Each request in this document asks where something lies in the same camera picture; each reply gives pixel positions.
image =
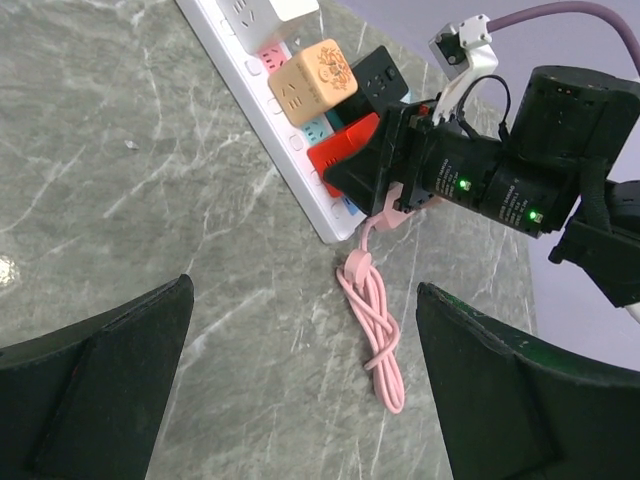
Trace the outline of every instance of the orange cube socket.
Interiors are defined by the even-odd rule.
[[[366,117],[355,123],[337,131],[324,142],[319,143],[307,150],[309,160],[324,182],[324,171],[331,165],[358,153],[368,142],[378,128],[380,118],[375,113],[370,113]],[[325,186],[329,194],[334,197],[341,197],[340,190],[328,185]]]
[[[301,127],[358,90],[347,60],[331,39],[298,52],[273,71],[268,83],[294,127]]]

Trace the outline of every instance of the printed logo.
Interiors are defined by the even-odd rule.
[[[321,72],[324,72],[328,77],[326,80],[323,78],[323,80],[331,83],[335,90],[346,90],[353,74],[342,52],[335,47],[322,47],[318,55],[318,61],[322,67],[325,67],[321,69]]]

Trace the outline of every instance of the power strip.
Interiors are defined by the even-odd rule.
[[[267,84],[268,63],[245,52],[218,4],[176,2],[322,241],[349,238],[365,215],[345,198],[332,198],[307,157],[307,149],[319,140],[318,130],[333,133],[326,117],[293,127]],[[291,58],[284,43],[279,50]]]

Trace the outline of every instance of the black cable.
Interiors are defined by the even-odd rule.
[[[469,122],[467,122],[467,120],[464,118],[464,105],[467,102],[469,95],[471,95],[471,92],[473,91],[473,89],[482,80],[485,80],[485,79],[497,80],[498,82],[500,82],[507,94],[507,105],[505,107],[504,117],[502,117],[502,121],[498,124],[498,135],[500,137],[500,140],[504,143],[509,138],[509,131],[507,129],[507,117],[509,116],[509,111],[511,110],[511,91],[509,90],[509,85],[507,85],[507,82],[505,81],[505,79],[502,78],[500,75],[485,75],[484,77],[480,77],[474,80],[471,83],[471,85],[469,85],[469,87],[465,90],[464,94],[462,95],[462,98],[460,98],[460,101],[456,106],[454,117],[458,122],[458,124],[460,125],[460,127],[462,127],[462,129],[466,132],[466,134],[469,135],[469,138],[480,137],[480,134],[476,132],[473,129],[473,127],[469,125]]]

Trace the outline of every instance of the black cube socket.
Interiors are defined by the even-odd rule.
[[[358,91],[334,108],[345,125],[372,112],[381,116],[390,102],[402,100],[409,92],[407,82],[383,45],[351,65],[351,70],[358,81]]]

